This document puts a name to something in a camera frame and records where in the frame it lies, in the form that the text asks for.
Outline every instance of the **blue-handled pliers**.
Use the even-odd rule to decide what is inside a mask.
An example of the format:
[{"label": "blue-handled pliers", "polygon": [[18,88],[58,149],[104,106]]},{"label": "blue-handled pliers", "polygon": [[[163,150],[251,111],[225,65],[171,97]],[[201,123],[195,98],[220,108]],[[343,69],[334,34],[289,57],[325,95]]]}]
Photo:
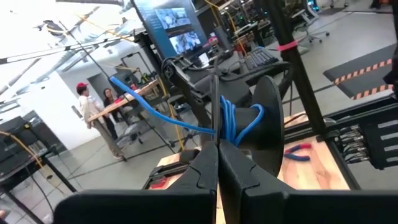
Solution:
[{"label": "blue-handled pliers", "polygon": [[294,161],[302,161],[302,162],[309,161],[311,159],[309,156],[296,156],[293,155],[293,152],[298,151],[300,149],[311,149],[311,148],[312,148],[311,144],[299,144],[294,147],[291,147],[288,150],[285,150],[284,157],[292,159]]}]

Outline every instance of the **yellow cable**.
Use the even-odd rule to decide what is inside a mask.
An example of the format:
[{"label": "yellow cable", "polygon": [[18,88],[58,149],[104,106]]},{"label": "yellow cable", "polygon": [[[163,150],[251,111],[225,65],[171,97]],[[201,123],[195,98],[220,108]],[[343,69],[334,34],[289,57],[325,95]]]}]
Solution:
[{"label": "yellow cable", "polygon": [[96,26],[97,28],[100,28],[100,29],[104,30],[104,31],[107,32],[107,33],[110,33],[110,34],[113,34],[113,35],[115,35],[115,36],[117,36],[117,37],[120,37],[120,38],[123,39],[123,40],[129,41],[129,42],[134,42],[133,40],[130,40],[130,39],[128,39],[128,38],[125,38],[125,37],[123,37],[123,36],[120,35],[120,34],[117,34],[117,33],[113,32],[113,31],[109,31],[109,30],[106,30],[106,29],[103,28],[103,27],[100,27],[99,25],[95,24],[94,22],[88,21],[86,18],[84,18],[84,17],[82,17],[82,16],[79,16],[79,15],[75,15],[75,16],[79,17],[81,20],[83,20],[83,21],[85,21],[85,22],[88,22],[89,24],[91,24],[91,25],[93,25],[93,26]]},{"label": "yellow cable", "polygon": [[[163,81],[162,81],[161,78],[159,78],[159,83],[160,83],[160,87],[162,87],[163,94],[165,96],[167,96],[166,88],[164,87],[164,84],[163,84]],[[170,110],[170,114],[172,115],[172,119],[176,119],[176,117],[174,115],[174,110],[172,108],[172,105],[170,105],[169,102],[167,102],[167,104],[169,106],[169,110]],[[175,127],[175,132],[177,133],[177,137],[178,137],[178,141],[180,143],[180,146],[181,146],[182,150],[185,150],[184,144],[182,142],[181,134],[180,134],[180,128],[177,125],[175,125],[174,127]]]},{"label": "yellow cable", "polygon": [[[213,3],[209,2],[208,0],[205,0],[205,2],[207,2],[207,4],[209,4],[209,5],[211,5],[211,6],[216,7],[218,10],[220,10],[220,8],[219,8],[216,4],[213,4]],[[236,27],[235,27],[234,20],[232,19],[232,16],[229,14],[229,12],[228,12],[227,10],[224,10],[224,12],[227,13],[227,15],[228,15],[228,17],[229,17],[229,20],[231,21],[232,28],[233,28],[234,33],[235,33],[237,30],[236,30]],[[239,43],[239,45],[241,46],[241,48],[242,48],[244,54],[246,55],[246,50],[244,49],[243,44],[242,44],[241,40],[239,39],[239,37],[238,37],[238,43]]]},{"label": "yellow cable", "polygon": [[[4,131],[0,131],[0,134],[3,134],[5,136],[9,136],[9,137],[13,138],[13,140],[15,140],[23,149],[25,149],[36,160],[36,162],[39,165],[39,167],[41,169],[43,169],[43,171],[46,171],[46,169],[44,168],[44,166],[43,166],[42,162],[40,161],[40,159],[19,138],[17,138],[15,135],[13,135],[11,133],[7,133],[7,132],[4,132]],[[61,189],[59,189],[57,186],[55,186],[55,184],[51,183],[51,181],[48,180],[46,177],[44,177],[44,179],[46,179],[48,183],[50,183],[54,188],[58,189],[62,194],[66,195]]]}]

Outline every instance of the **coiled blue cable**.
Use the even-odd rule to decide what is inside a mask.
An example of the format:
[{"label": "coiled blue cable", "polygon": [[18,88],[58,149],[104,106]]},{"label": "coiled blue cable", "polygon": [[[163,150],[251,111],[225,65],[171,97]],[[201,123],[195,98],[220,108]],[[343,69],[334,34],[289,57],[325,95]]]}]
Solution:
[{"label": "coiled blue cable", "polygon": [[[150,112],[151,114],[153,114],[154,116],[167,121],[169,123],[172,124],[176,124],[179,126],[182,126],[184,128],[188,128],[188,129],[192,129],[195,131],[199,131],[202,133],[207,133],[207,134],[215,134],[215,131],[213,129],[209,129],[209,128],[201,128],[201,127],[197,127],[197,126],[193,126],[191,124],[188,123],[184,123],[182,121],[178,121],[178,120],[174,120],[169,118],[168,116],[162,115],[161,113],[157,112],[155,109],[153,109],[153,107],[151,107],[145,99],[143,99],[143,97],[136,93],[134,90],[130,89],[128,86],[126,86],[124,83],[122,83],[121,81],[119,81],[117,78],[115,77],[111,77],[110,80],[117,85],[118,87],[120,87],[122,90],[124,90],[125,92],[129,93],[130,95],[132,95],[148,112]],[[229,142],[231,142],[232,144],[234,144],[235,146],[238,146],[239,143],[242,141],[243,137],[250,132],[250,130],[253,129],[253,127],[255,127],[256,124],[258,124],[262,117],[264,116],[264,108],[259,105],[259,104],[255,104],[252,105],[251,108],[257,108],[259,110],[259,114],[257,115],[257,117],[254,119],[254,121],[252,121],[249,126],[247,126],[246,128],[244,128],[237,137],[235,137],[236,135],[236,121],[235,121],[235,105],[232,104],[229,100],[226,100],[224,98],[224,96],[220,97],[221,99],[221,105],[223,107],[223,135],[222,138],[228,140]]]},{"label": "coiled blue cable", "polygon": [[264,108],[260,104],[252,105],[251,108],[257,108],[259,114],[246,128],[244,128],[238,136],[236,136],[236,121],[235,121],[235,105],[223,96],[220,97],[221,105],[223,106],[223,135],[222,138],[228,140],[235,146],[238,146],[243,137],[250,132],[255,125],[257,125],[264,116]]}]

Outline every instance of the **monitor screen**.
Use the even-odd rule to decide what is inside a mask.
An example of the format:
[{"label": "monitor screen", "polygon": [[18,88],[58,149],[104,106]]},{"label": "monitor screen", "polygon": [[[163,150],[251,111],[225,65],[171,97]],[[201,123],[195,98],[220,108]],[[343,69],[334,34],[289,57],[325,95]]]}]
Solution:
[{"label": "monitor screen", "polygon": [[134,6],[162,58],[191,57],[210,47],[191,0],[135,0]]}]

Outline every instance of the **office chair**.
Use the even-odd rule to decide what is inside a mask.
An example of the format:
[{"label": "office chair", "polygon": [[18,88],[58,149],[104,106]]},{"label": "office chair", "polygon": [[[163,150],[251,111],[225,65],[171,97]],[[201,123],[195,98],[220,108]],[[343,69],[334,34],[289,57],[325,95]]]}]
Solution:
[{"label": "office chair", "polygon": [[317,33],[309,33],[308,29],[310,26],[319,19],[318,14],[308,5],[307,0],[302,1],[303,9],[300,10],[298,13],[294,14],[291,18],[295,19],[297,17],[301,17],[304,22],[303,25],[297,27],[295,30],[299,30],[301,32],[305,32],[305,36],[300,38],[297,42],[301,43],[304,40],[307,40],[312,43],[313,40],[319,40],[319,43],[322,43],[322,38],[320,35],[325,34],[327,37],[330,35],[328,31],[321,31]]}]

